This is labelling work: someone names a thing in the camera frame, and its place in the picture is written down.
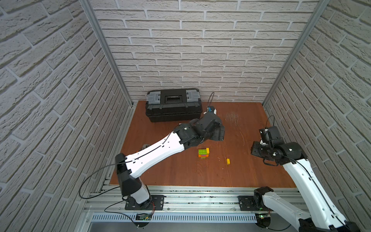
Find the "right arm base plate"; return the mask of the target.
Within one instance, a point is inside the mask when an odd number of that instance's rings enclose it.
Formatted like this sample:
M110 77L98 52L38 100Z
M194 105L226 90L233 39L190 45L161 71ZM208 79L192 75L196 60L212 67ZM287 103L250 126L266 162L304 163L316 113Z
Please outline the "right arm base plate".
M263 202L263 196L260 195L243 195L238 196L239 207L241 211L266 211L271 212L272 209L267 208Z

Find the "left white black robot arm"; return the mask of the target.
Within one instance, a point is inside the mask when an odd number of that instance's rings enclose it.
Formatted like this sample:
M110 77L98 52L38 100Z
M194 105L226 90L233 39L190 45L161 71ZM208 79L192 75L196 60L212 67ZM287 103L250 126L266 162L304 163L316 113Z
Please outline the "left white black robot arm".
M152 200L140 176L164 159L197 147L207 140L223 141L225 127L215 112L207 112L200 119L177 125L173 131L153 145L130 155L116 155L116 174L121 194L146 206Z

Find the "green long lego brick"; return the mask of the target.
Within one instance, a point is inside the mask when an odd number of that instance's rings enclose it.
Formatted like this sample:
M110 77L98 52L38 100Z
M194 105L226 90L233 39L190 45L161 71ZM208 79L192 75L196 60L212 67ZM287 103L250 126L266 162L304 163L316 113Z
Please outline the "green long lego brick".
M198 155L207 155L206 149L199 149L198 150Z

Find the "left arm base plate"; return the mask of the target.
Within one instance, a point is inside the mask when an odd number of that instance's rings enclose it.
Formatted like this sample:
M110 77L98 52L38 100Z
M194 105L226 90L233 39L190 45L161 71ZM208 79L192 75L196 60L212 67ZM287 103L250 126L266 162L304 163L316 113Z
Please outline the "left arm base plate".
M125 210L163 210L164 195L151 195L150 198L138 204L133 197L129 197L126 200Z

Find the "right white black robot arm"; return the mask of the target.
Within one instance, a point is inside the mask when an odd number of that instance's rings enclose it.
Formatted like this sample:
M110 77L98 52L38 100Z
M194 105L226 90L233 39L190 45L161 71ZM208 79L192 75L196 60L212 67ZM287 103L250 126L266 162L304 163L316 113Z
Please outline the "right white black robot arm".
M269 166L283 166L309 211L305 212L282 199L270 187L255 189L252 205L257 210L267 208L276 212L298 232L360 230L356 223L346 219L327 195L298 143L285 143L276 126L260 129L260 136L261 140L253 143L251 154L269 160Z

